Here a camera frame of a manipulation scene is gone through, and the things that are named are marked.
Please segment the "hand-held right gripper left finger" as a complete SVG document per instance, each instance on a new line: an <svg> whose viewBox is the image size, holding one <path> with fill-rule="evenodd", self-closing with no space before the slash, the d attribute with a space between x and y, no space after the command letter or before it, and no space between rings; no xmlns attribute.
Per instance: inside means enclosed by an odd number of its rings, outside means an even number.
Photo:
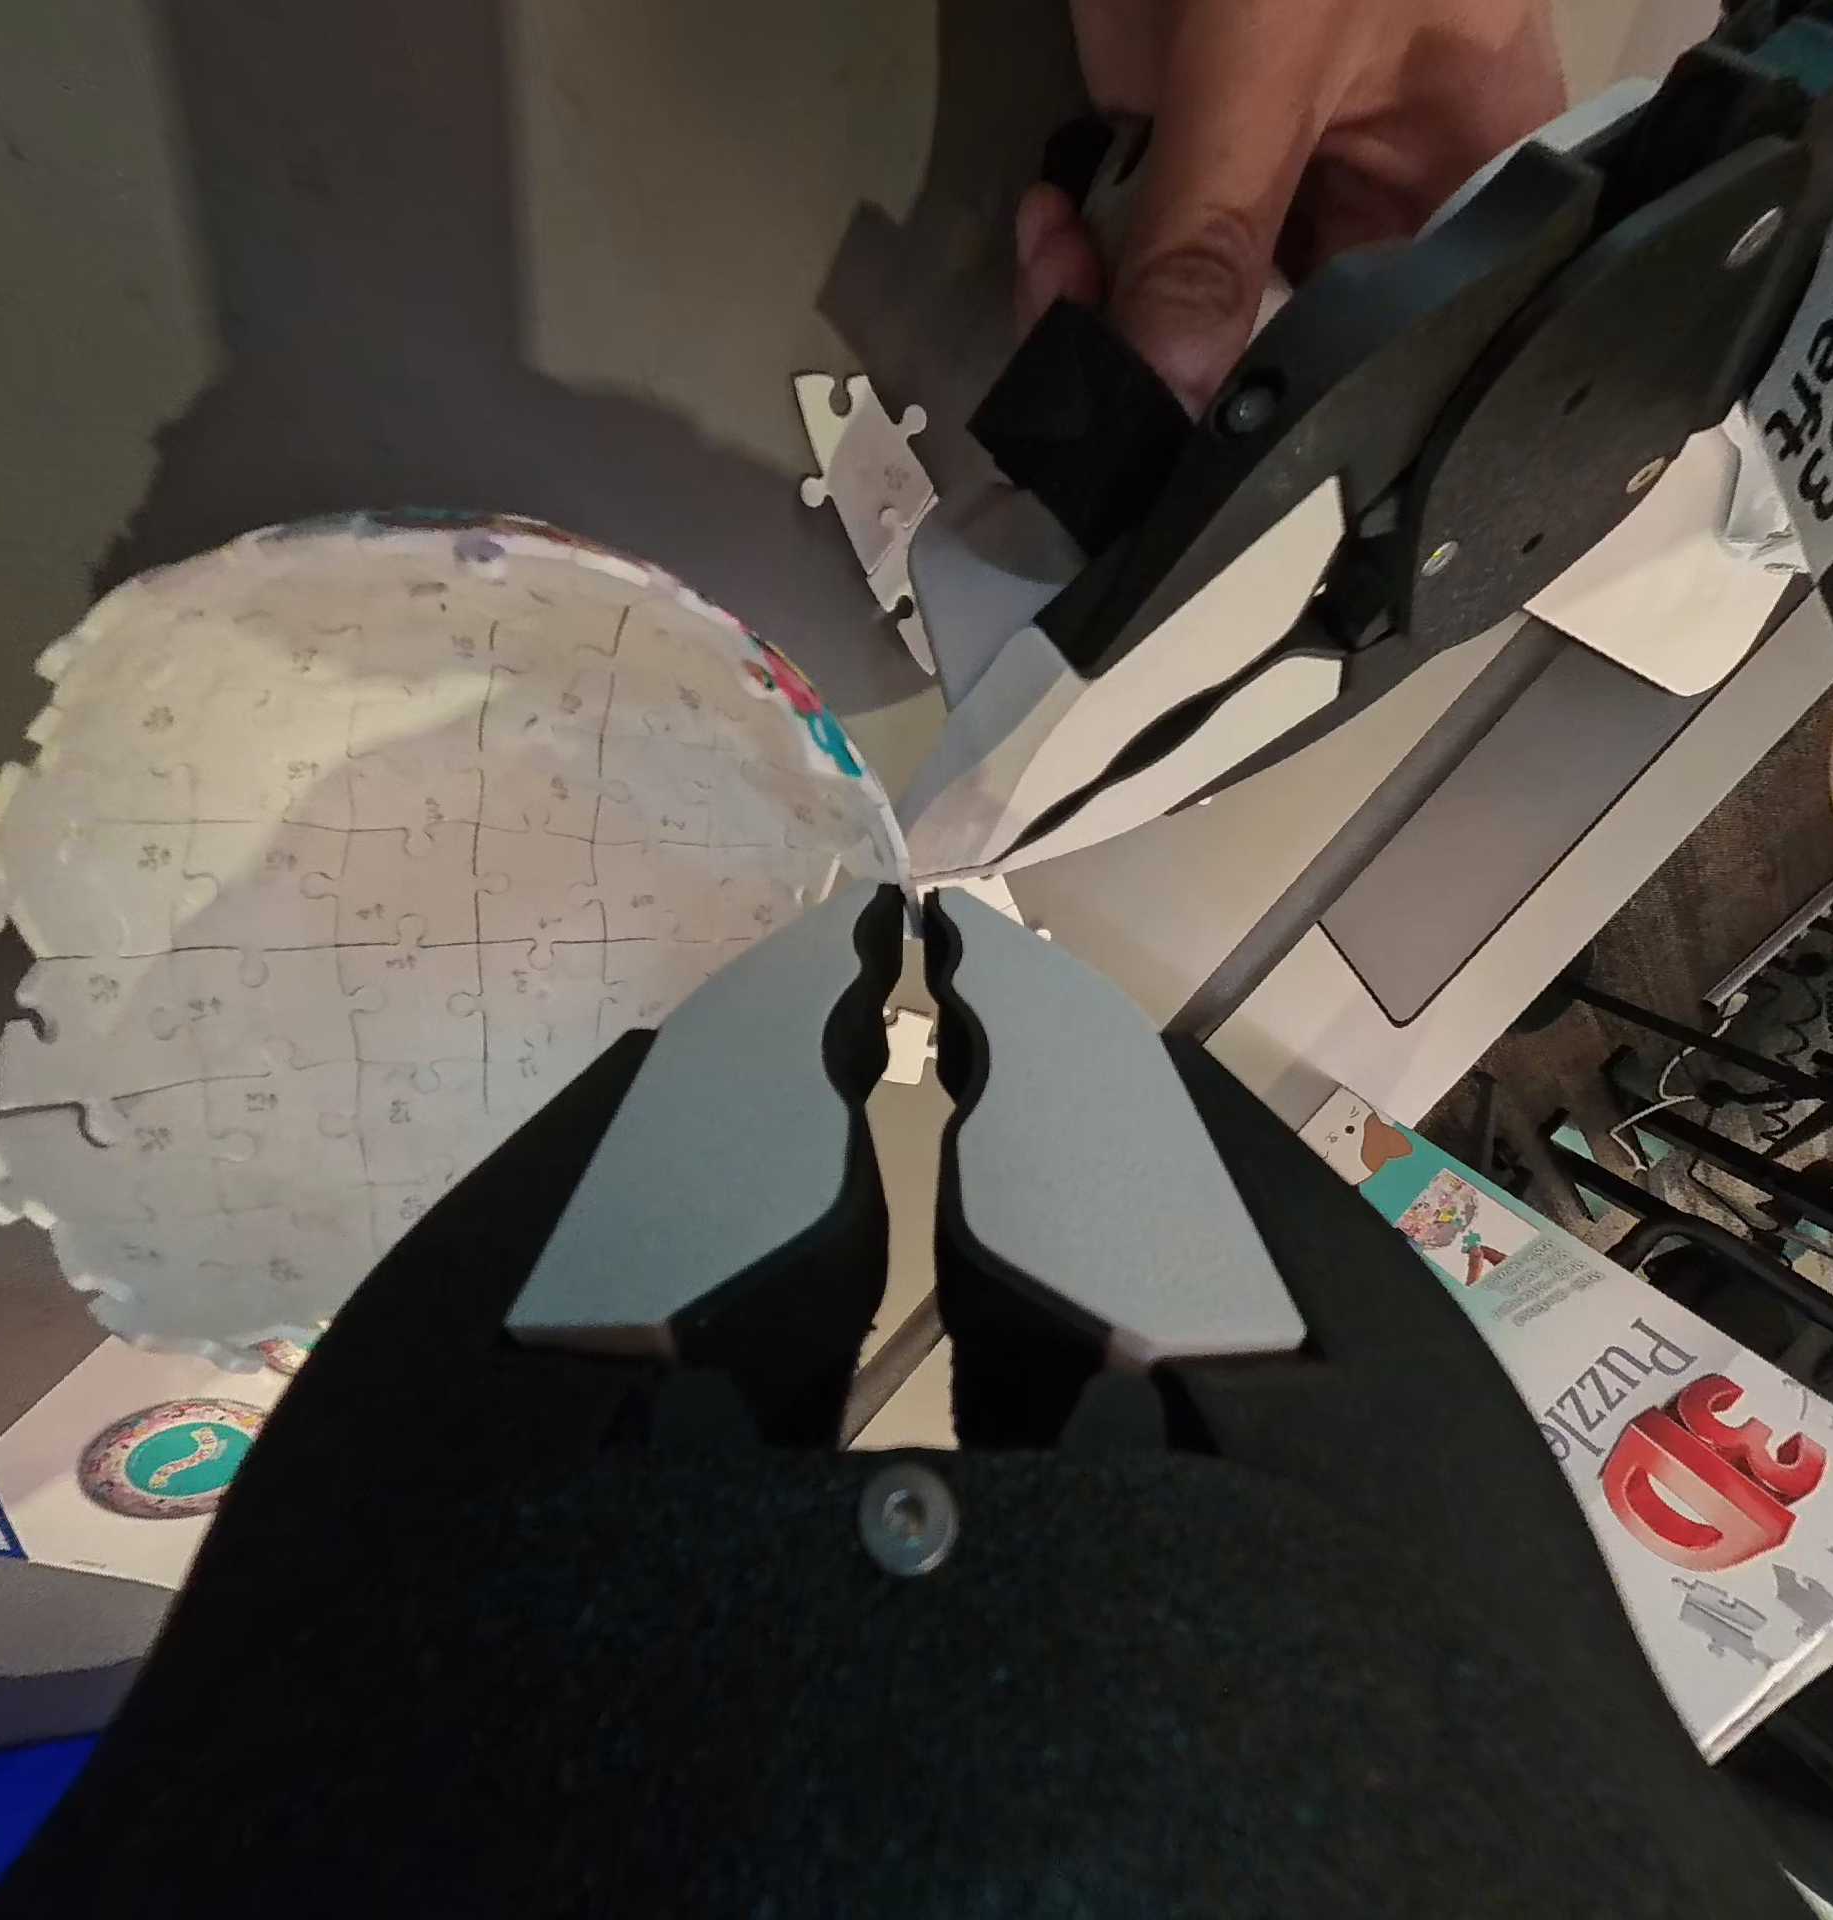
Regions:
<svg viewBox="0 0 1833 1920"><path fill-rule="evenodd" d="M807 1256L877 1198L864 1103L901 891L849 884L694 984L565 1198L509 1335L571 1357L678 1357L703 1313Z"/></svg>

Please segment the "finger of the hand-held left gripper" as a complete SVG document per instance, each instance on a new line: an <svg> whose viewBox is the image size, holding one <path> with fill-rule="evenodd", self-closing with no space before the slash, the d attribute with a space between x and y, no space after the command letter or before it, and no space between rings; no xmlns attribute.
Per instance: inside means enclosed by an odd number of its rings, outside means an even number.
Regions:
<svg viewBox="0 0 1833 1920"><path fill-rule="evenodd" d="M1335 696L1346 655L1262 663L1163 719L1127 685L1106 696L1064 674L1023 719L1017 784L997 811L997 826L1017 826L1017 841L991 852L991 873L1088 852L1184 811Z"/></svg>
<svg viewBox="0 0 1833 1920"><path fill-rule="evenodd" d="M1256 666L1346 547L1346 481L1325 480L1265 537L1208 571L1116 666L1085 674L1046 626L997 643L951 703L901 794L913 880L997 873L997 858L1184 697Z"/></svg>

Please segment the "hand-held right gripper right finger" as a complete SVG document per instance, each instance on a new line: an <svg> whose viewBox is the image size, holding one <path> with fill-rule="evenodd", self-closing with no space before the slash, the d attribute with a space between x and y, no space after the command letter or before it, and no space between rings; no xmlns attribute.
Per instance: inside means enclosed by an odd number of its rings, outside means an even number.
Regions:
<svg viewBox="0 0 1833 1920"><path fill-rule="evenodd" d="M1303 1317L1157 1034L1067 947L928 894L966 1256L1046 1289L1106 1364L1303 1347Z"/></svg>

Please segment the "single white puzzle piece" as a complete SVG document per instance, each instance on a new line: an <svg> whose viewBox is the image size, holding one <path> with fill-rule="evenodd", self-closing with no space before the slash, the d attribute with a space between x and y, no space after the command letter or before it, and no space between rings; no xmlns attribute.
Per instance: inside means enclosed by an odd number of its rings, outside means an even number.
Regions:
<svg viewBox="0 0 1833 1920"><path fill-rule="evenodd" d="M886 1086L945 1086L945 1013L928 991L928 894L901 910L901 968L886 991Z"/></svg>

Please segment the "puzzle pieces group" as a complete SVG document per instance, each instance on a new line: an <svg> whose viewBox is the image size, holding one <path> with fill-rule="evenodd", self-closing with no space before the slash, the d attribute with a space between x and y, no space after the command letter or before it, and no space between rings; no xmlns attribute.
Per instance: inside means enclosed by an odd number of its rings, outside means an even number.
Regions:
<svg viewBox="0 0 1833 1920"><path fill-rule="evenodd" d="M804 503L837 514L864 590L901 636L913 663L933 674L928 626L913 586L913 539L933 510L933 481L919 454L928 412L919 398L893 412L864 378L807 371L787 378L787 389L813 459Z"/></svg>

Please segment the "partly built white puzzle ball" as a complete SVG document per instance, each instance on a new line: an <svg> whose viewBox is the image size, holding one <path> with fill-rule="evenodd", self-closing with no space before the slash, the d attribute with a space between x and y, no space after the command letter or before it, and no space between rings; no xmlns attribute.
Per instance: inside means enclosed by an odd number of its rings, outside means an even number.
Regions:
<svg viewBox="0 0 1833 1920"><path fill-rule="evenodd" d="M322 514L115 586L0 764L0 1227L257 1367L621 1028L837 884L893 803L665 564L531 514Z"/></svg>

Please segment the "colourful puzzle ball box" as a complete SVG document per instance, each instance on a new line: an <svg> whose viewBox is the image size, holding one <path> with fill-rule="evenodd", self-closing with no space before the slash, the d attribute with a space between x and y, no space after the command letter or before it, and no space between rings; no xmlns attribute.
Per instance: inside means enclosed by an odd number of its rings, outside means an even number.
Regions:
<svg viewBox="0 0 1833 1920"><path fill-rule="evenodd" d="M1303 1145L1475 1323L1724 1762L1833 1666L1833 1405L1347 1086Z"/></svg>

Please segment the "person's left hand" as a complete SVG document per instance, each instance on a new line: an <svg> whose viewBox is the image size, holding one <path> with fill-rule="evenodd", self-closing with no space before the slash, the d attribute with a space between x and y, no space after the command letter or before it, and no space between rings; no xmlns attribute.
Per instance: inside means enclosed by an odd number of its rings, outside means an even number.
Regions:
<svg viewBox="0 0 1833 1920"><path fill-rule="evenodd" d="M1146 184L1106 270L1078 196L1017 205L1017 328L1106 310L1204 412L1273 279L1413 237L1564 106L1544 0L1078 0L1103 112L1146 112Z"/></svg>

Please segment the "dark grey table flap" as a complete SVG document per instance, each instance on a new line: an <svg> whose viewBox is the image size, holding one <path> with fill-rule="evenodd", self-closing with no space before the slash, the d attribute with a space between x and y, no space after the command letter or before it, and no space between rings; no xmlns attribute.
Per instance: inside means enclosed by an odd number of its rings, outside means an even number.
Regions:
<svg viewBox="0 0 1833 1920"><path fill-rule="evenodd" d="M1413 1026L1708 697L1552 649L1325 913L1383 1020Z"/></svg>

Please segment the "black wheeled chair base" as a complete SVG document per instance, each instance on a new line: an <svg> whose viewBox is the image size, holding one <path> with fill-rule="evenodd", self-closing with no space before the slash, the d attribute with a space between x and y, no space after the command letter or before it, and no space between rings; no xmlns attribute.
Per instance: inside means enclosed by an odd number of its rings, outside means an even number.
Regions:
<svg viewBox="0 0 1833 1920"><path fill-rule="evenodd" d="M1581 1161L1833 1289L1833 880L1736 962L1679 975L1663 920L1628 910L1581 975L1720 1051L1552 984L1424 1116L1424 1140L1492 1158L1605 1256L1640 1213L1581 1185Z"/></svg>

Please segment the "printed instruction leaflet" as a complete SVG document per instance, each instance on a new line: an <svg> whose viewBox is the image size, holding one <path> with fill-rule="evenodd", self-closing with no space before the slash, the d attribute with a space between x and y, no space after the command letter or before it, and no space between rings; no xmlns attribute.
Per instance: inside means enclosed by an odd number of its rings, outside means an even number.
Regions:
<svg viewBox="0 0 1833 1920"><path fill-rule="evenodd" d="M228 1373L110 1335L0 1440L0 1561L180 1588L307 1357Z"/></svg>

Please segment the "blue plastic bin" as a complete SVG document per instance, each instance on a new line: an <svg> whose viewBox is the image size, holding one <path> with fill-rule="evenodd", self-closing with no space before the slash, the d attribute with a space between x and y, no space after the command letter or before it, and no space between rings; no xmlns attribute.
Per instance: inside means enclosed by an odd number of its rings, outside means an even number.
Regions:
<svg viewBox="0 0 1833 1920"><path fill-rule="evenodd" d="M0 1747L0 1878L30 1844L30 1833L56 1815L56 1801L73 1793L90 1752L97 1736Z"/></svg>

